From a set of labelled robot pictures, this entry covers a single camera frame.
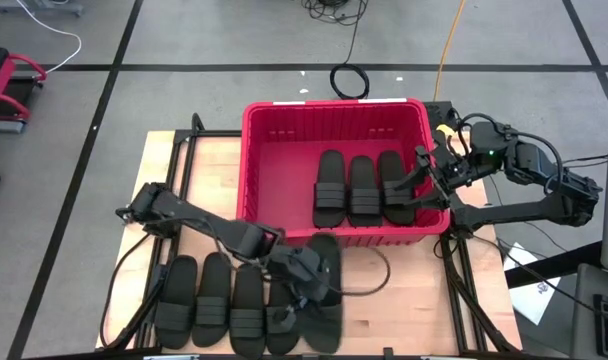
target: yellow cable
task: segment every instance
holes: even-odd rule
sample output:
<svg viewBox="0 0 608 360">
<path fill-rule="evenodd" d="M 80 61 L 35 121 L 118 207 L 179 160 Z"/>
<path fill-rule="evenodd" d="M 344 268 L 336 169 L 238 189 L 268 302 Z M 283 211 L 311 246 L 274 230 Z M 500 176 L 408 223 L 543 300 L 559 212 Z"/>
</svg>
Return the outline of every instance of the yellow cable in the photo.
<svg viewBox="0 0 608 360">
<path fill-rule="evenodd" d="M 435 81 L 435 92 L 433 93 L 433 101 L 437 101 L 437 94 L 440 92 L 440 80 L 442 80 L 442 67 L 444 66 L 444 61 L 446 60 L 446 55 L 448 55 L 448 48 L 451 47 L 451 40 L 453 39 L 453 34 L 455 34 L 455 28 L 457 27 L 457 23 L 460 21 L 460 15 L 462 14 L 462 9 L 464 9 L 464 3 L 466 0 L 460 0 L 460 7 L 457 9 L 457 14 L 455 15 L 455 20 L 453 20 L 453 25 L 451 26 L 451 32 L 448 34 L 448 39 L 446 40 L 446 45 L 444 45 L 444 50 L 442 51 L 442 58 L 440 59 L 440 67 L 437 70 L 437 80 Z"/>
</svg>

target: red bin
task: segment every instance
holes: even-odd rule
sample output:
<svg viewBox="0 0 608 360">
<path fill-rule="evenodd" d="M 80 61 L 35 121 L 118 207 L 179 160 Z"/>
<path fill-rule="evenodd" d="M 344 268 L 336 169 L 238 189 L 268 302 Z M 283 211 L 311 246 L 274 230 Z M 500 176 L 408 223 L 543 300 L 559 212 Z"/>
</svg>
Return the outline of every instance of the red bin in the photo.
<svg viewBox="0 0 608 360">
<path fill-rule="evenodd" d="M 333 229 L 313 226 L 313 185 L 324 151 L 344 155 L 348 181 L 353 157 L 366 155 L 377 164 L 386 150 L 397 151 L 410 172 L 418 145 L 433 150 L 426 108 L 414 99 L 251 104 L 242 126 L 237 217 L 282 228 L 293 245 L 305 244 L 319 231 L 335 233 L 348 246 L 407 245 L 441 234 L 449 213 L 429 209 L 416 211 L 413 226 L 385 218 L 378 227 L 353 227 L 348 219 Z M 415 195 L 432 188 L 427 179 Z"/>
</svg>

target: black slide sandal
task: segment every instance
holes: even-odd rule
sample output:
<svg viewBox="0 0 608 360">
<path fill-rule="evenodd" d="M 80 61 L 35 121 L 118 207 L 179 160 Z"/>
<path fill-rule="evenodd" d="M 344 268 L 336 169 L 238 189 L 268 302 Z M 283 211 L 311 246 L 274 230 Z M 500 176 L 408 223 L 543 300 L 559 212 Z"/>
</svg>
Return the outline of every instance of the black slide sandal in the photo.
<svg viewBox="0 0 608 360">
<path fill-rule="evenodd" d="M 249 264 L 239 267 L 230 316 L 233 351 L 250 360 L 261 358 L 266 346 L 266 333 L 264 284 L 260 269 Z"/>
<path fill-rule="evenodd" d="M 293 302 L 288 287 L 277 282 L 271 283 L 266 307 L 266 348 L 273 355 L 286 355 L 300 339 L 297 322 L 289 328 L 285 321 L 286 308 Z"/>
<path fill-rule="evenodd" d="M 375 166 L 368 156 L 356 156 L 350 168 L 351 193 L 348 220 L 355 227 L 382 226 L 380 190 Z"/>
<path fill-rule="evenodd" d="M 329 285 L 342 290 L 342 253 L 332 234 L 317 233 L 307 245 L 329 265 Z M 333 354 L 340 347 L 343 323 L 342 294 L 328 290 L 319 304 L 309 303 L 298 314 L 300 332 L 315 351 Z"/>
<path fill-rule="evenodd" d="M 327 150 L 322 154 L 313 191 L 315 227 L 333 228 L 341 224 L 346 217 L 346 180 L 340 152 Z"/>
<path fill-rule="evenodd" d="M 191 336 L 195 310 L 197 262 L 180 255 L 171 263 L 155 311 L 155 334 L 159 343 L 169 349 L 180 349 Z"/>
<path fill-rule="evenodd" d="M 384 216 L 396 225 L 411 225 L 415 221 L 415 210 L 404 202 L 413 199 L 413 189 L 395 191 L 393 188 L 406 176 L 404 163 L 396 151 L 385 151 L 377 161 L 382 189 L 384 189 Z"/>
<path fill-rule="evenodd" d="M 202 280 L 195 298 L 193 344 L 209 347 L 228 331 L 231 301 L 231 268 L 220 253 L 210 253 L 204 260 Z"/>
</svg>

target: white cable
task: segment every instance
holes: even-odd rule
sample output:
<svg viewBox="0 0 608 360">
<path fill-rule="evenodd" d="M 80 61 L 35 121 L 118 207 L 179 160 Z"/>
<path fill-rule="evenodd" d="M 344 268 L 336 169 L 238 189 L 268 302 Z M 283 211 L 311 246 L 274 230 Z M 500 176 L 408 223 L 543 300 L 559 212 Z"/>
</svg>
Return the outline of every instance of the white cable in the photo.
<svg viewBox="0 0 608 360">
<path fill-rule="evenodd" d="M 33 20 L 35 20 L 35 22 L 36 22 L 36 23 L 38 23 L 38 24 L 42 25 L 43 27 L 45 27 L 45 28 L 47 28 L 47 29 L 49 29 L 49 30 L 51 30 L 51 31 L 53 31 L 53 32 L 56 32 L 56 33 L 58 33 L 58 34 L 62 34 L 62 35 L 68 35 L 68 36 L 73 36 L 74 38 L 76 38 L 76 39 L 77 39 L 77 44 L 78 44 L 78 45 L 77 45 L 77 50 L 75 50 L 75 52 L 74 52 L 74 53 L 72 53 L 72 54 L 71 54 L 69 57 L 67 57 L 66 59 L 64 59 L 64 61 L 62 61 L 62 62 L 61 62 L 59 65 L 56 65 L 56 66 L 54 66 L 54 67 L 52 67 L 52 68 L 50 68 L 50 69 L 46 70 L 46 73 L 47 73 L 47 74 L 48 74 L 48 73 L 50 73 L 51 71 L 55 71 L 55 70 L 59 69 L 59 68 L 60 68 L 62 65 L 66 64 L 66 63 L 67 63 L 69 60 L 71 60 L 71 59 L 72 59 L 72 58 L 73 58 L 75 55 L 77 55 L 77 53 L 79 53 L 79 52 L 80 52 L 80 50 L 82 50 L 82 39 L 80 39 L 80 37 L 79 37 L 79 36 L 77 36 L 77 35 L 75 35 L 75 34 L 73 34 L 73 33 L 66 32 L 66 31 L 62 31 L 62 30 L 53 29 L 52 27 L 50 27 L 50 26 L 48 26 L 48 25 L 44 24 L 43 22 L 41 22 L 41 21 L 37 20 L 37 18 L 36 18 L 36 17 L 35 17 L 35 16 L 34 16 L 34 15 L 31 13 L 31 11 L 30 11 L 29 9 L 27 9 L 27 8 L 26 8 L 26 5 L 24 5 L 24 3 L 23 3 L 21 0 L 15 0 L 15 1 L 17 1 L 17 3 L 18 3 L 18 4 L 20 4 L 20 6 L 21 6 L 21 7 L 24 9 L 24 11 L 26 11 L 26 13 L 27 13 L 27 14 L 28 14 L 28 15 L 29 15 L 29 16 L 30 16 L 30 17 L 31 17 Z"/>
</svg>

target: wooden tabletop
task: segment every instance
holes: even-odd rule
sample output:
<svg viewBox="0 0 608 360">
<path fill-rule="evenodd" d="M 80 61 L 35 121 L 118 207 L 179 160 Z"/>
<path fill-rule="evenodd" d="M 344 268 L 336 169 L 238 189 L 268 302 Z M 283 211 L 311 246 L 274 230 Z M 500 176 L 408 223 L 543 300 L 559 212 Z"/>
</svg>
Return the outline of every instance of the wooden tabletop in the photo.
<svg viewBox="0 0 608 360">
<path fill-rule="evenodd" d="M 172 131 L 148 133 L 133 195 L 145 182 L 165 181 L 173 136 Z M 183 146 L 180 154 L 176 190 L 184 168 L 186 147 Z M 224 218 L 235 218 L 239 161 L 239 138 L 199 138 L 187 200 Z M 459 189 L 458 194 L 466 203 L 486 204 L 481 181 Z M 140 225 L 127 226 L 118 259 L 143 235 Z M 480 229 L 476 235 L 495 241 L 492 226 Z M 344 297 L 344 333 L 337 354 L 378 355 L 382 354 L 384 347 L 392 347 L 396 354 L 457 354 L 444 265 L 433 254 L 436 241 L 437 236 L 427 236 L 410 246 L 379 247 L 391 263 L 390 281 L 384 289 L 371 296 Z M 151 239 L 137 249 L 124 262 L 116 278 L 104 324 L 109 342 L 130 320 L 142 301 L 152 247 Z M 478 240 L 470 240 L 468 248 L 480 305 L 508 341 L 521 348 L 500 254 L 492 245 Z M 182 229 L 180 253 L 195 257 L 200 266 L 198 277 L 204 258 L 213 251 L 212 239 L 186 227 Z M 347 291 L 371 289 L 382 281 L 385 274 L 381 259 L 362 248 L 344 250 L 342 265 L 343 287 Z M 463 302 L 462 312 L 468 346 L 474 349 L 470 313 Z M 226 335 L 218 344 L 208 348 L 198 348 L 189 340 L 183 349 L 173 352 L 230 354 L 232 349 Z M 300 339 L 292 353 L 311 352 L 306 342 Z"/>
</svg>

